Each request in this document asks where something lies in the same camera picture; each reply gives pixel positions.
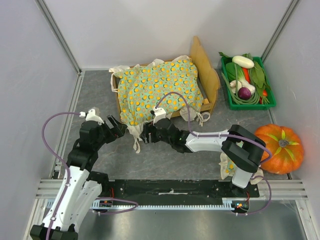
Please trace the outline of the lemon print cushion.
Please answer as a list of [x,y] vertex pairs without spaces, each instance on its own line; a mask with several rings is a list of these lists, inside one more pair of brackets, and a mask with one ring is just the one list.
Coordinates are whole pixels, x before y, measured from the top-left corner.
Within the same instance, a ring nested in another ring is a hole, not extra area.
[[[141,133],[144,123],[153,118],[157,104],[170,118],[179,112],[185,121],[193,121],[201,113],[204,98],[198,86],[198,69],[186,55],[172,61],[155,59],[146,66],[120,65],[109,69],[111,90],[117,93],[119,115],[129,133]],[[140,152],[139,141],[133,136],[133,149]]]

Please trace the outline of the wooden pet bed frame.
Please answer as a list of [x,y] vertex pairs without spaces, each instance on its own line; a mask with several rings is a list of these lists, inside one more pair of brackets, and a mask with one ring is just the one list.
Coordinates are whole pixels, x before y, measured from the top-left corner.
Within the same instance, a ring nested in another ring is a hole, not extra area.
[[[217,97],[218,97],[218,90],[220,88],[220,79],[218,77],[217,72],[212,67],[211,61],[209,60],[209,57],[201,45],[201,42],[197,36],[193,37],[193,43],[191,45],[190,51],[188,56],[191,58],[192,62],[195,64],[197,70],[198,70],[198,78],[197,83],[198,86],[201,84],[207,99],[203,99],[203,103],[200,109],[200,112],[209,112],[212,113]],[[118,80],[113,79],[111,77],[110,84],[114,83],[117,84]],[[116,102],[118,107],[118,112],[120,114],[120,106],[118,101],[118,95],[116,94]]]

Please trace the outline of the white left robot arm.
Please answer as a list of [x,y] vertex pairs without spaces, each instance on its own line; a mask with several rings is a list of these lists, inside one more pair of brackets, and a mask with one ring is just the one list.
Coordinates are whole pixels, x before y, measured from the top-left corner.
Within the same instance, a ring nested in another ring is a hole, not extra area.
[[33,240],[76,240],[82,221],[90,206],[99,197],[106,196],[110,185],[105,173],[93,172],[98,151],[105,145],[124,136],[127,126],[113,116],[107,116],[111,127],[95,108],[79,112],[84,118],[67,161],[61,159],[65,174],[54,203],[40,225],[33,225]]

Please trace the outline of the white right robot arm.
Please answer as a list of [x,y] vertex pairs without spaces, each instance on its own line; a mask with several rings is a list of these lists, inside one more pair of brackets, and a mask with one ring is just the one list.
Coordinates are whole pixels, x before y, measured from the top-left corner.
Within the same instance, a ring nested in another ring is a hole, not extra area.
[[163,118],[156,123],[146,122],[141,132],[131,133],[138,142],[148,144],[161,141],[182,154],[203,151],[224,153],[235,164],[229,184],[229,191],[235,197],[247,191],[247,185],[267,151],[263,140],[237,124],[220,132],[195,132],[178,129],[170,119]]

